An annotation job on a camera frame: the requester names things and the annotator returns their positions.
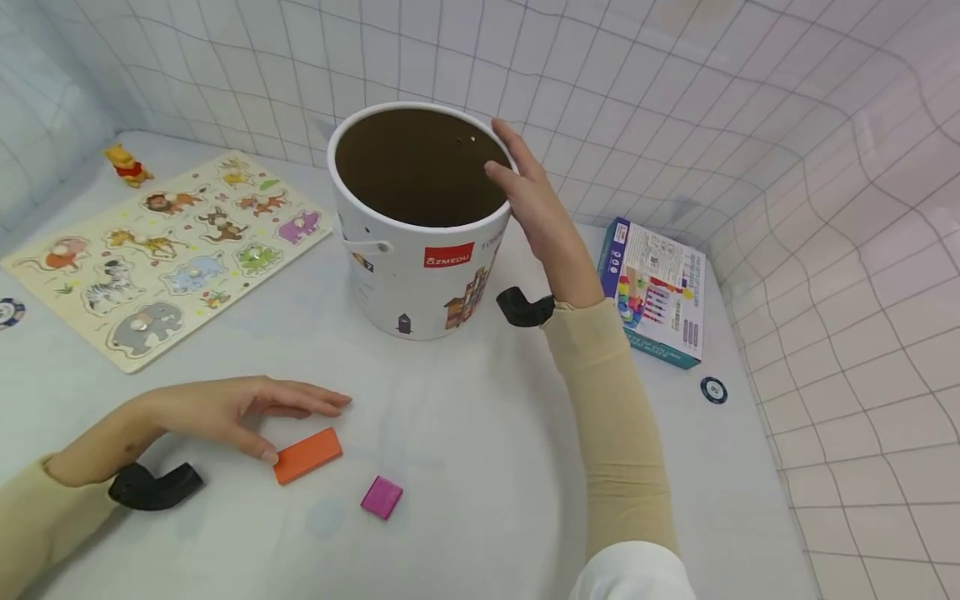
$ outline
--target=red logo label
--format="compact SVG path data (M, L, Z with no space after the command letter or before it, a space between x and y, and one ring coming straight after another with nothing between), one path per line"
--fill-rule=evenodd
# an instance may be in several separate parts
M473 242L447 248L427 248L423 253L424 269L440 269L470 262L473 258Z

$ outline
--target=colorful toy box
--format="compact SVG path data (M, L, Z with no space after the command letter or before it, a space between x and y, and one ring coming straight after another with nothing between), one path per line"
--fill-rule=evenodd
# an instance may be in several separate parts
M702 252L626 219L610 224L597 272L632 347L681 369L700 364L706 264Z

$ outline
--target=winnie the pooh figurine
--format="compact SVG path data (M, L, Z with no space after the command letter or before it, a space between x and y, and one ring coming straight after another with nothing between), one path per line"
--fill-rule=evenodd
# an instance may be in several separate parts
M154 174L144 169L136 158L124 150L122 144L107 148L104 150L104 156L113 165L117 175L130 187L140 187L140 183L154 178Z

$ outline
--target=orange block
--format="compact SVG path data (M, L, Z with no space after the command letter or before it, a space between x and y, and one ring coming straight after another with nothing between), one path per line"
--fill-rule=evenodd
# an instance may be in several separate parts
M337 440L337 432L327 427L306 440L300 440L289 448L277 453L279 462L274 465L276 482L285 486L294 479L302 477L311 470L322 467L335 458L343 456L344 451Z

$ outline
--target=pink block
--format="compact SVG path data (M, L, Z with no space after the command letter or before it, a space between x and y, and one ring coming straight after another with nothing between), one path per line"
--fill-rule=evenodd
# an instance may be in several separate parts
M360 506L386 520L390 518L390 513L394 511L394 506L402 495L402 487L377 475Z

